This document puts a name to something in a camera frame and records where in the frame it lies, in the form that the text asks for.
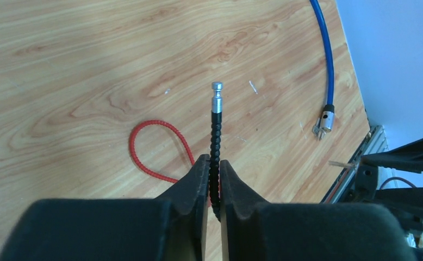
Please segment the black cable lock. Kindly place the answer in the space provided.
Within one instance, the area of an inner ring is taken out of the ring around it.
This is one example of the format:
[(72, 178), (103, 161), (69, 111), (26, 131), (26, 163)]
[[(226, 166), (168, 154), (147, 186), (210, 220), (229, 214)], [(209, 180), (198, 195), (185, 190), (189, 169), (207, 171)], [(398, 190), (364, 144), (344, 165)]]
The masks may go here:
[(210, 138), (210, 163), (209, 163), (209, 197), (213, 213), (221, 221), (219, 171), (220, 148), (222, 128), (222, 82), (212, 83), (213, 97), (211, 107), (211, 138)]

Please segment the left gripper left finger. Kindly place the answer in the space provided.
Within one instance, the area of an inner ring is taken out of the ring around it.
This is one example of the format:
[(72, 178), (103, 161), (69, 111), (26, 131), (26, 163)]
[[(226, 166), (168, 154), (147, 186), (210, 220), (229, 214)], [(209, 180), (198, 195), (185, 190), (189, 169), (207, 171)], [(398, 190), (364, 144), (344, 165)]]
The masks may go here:
[(0, 260), (204, 260), (209, 156), (156, 198), (35, 201)]

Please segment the red cable lock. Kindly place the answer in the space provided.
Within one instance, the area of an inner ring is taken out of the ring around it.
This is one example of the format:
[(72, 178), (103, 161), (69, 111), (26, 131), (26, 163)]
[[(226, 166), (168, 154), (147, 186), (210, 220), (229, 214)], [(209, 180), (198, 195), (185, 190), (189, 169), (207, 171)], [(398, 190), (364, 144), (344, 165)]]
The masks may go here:
[(195, 157), (184, 135), (174, 125), (163, 120), (145, 120), (138, 123), (128, 137), (128, 152), (135, 166), (145, 174), (156, 179), (175, 183), (178, 177), (162, 173), (161, 167), (154, 167), (155, 156), (168, 156), (161, 152), (163, 148), (177, 149), (181, 163), (194, 165)]

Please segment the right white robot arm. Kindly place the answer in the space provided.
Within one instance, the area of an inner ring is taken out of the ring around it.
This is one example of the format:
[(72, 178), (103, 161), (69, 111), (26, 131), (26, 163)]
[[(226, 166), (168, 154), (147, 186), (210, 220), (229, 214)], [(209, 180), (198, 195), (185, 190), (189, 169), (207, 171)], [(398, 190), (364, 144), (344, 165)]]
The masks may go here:
[(423, 231), (423, 187), (416, 187), (402, 177), (380, 182), (380, 167), (423, 173), (423, 138), (388, 152), (362, 156), (351, 199), (381, 204), (395, 215), (403, 229)]

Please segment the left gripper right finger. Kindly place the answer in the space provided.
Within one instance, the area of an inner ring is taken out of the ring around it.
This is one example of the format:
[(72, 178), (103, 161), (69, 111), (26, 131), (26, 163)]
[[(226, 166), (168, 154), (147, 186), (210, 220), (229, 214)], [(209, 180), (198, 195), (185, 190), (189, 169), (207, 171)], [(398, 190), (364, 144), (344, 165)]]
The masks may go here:
[(224, 260), (416, 260), (393, 214), (370, 203), (270, 203), (220, 164)]

